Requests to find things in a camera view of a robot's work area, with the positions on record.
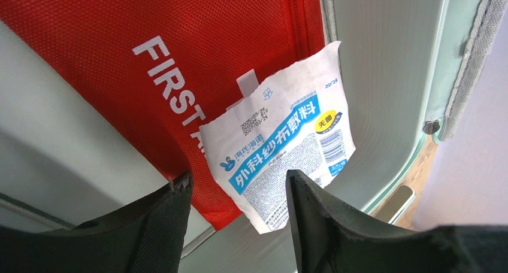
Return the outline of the mint green storage case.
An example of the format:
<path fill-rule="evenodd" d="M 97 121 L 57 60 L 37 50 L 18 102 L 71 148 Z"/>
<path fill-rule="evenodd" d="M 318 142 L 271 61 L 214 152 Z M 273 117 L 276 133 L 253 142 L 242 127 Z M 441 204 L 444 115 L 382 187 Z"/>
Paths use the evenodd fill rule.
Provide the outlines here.
<path fill-rule="evenodd" d="M 324 46 L 341 43 L 356 147 L 321 188 L 396 226 L 415 198 L 401 180 L 427 137 L 446 141 L 456 132 L 507 0 L 320 1 Z M 226 111 L 264 80 L 254 70 L 238 77 L 241 99 Z M 176 178 L 165 178 L 1 21 L 1 227 L 73 229 Z M 260 234 L 241 212 L 216 230 L 191 199 L 177 272 L 298 272 L 289 218 Z"/>

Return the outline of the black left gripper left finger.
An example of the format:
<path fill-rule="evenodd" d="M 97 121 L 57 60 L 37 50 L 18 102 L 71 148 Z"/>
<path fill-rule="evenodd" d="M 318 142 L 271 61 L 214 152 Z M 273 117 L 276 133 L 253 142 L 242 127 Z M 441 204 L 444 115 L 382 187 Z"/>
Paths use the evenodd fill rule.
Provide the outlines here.
<path fill-rule="evenodd" d="M 73 229 L 1 227 L 2 272 L 177 272 L 193 193 L 186 172 L 155 192 Z"/>

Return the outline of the white gauze dressing packet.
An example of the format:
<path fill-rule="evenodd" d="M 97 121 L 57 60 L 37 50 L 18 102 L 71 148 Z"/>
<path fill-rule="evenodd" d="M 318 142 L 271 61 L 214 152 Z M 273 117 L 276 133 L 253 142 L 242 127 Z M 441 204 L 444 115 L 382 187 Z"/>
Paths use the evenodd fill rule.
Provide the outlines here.
<path fill-rule="evenodd" d="M 215 182 L 260 234 L 286 226 L 286 173 L 326 187 L 355 152 L 340 42 L 266 78 L 199 129 Z"/>

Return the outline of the red first aid pouch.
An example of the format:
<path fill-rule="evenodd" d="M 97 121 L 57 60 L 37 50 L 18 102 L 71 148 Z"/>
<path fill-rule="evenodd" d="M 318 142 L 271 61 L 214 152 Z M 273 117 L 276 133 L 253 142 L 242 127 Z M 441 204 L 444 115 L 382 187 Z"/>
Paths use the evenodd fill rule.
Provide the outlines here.
<path fill-rule="evenodd" d="M 240 210 L 214 181 L 199 127 L 325 45 L 320 0 L 1 0 L 1 21 L 165 178 L 191 171 L 216 229 Z"/>

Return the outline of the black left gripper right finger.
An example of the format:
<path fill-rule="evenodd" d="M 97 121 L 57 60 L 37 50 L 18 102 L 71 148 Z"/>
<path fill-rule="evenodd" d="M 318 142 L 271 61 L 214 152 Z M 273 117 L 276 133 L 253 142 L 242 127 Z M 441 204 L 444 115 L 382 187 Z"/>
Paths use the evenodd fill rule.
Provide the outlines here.
<path fill-rule="evenodd" d="M 506 272 L 507 227 L 444 225 L 417 232 L 385 223 L 286 174 L 298 272 Z"/>

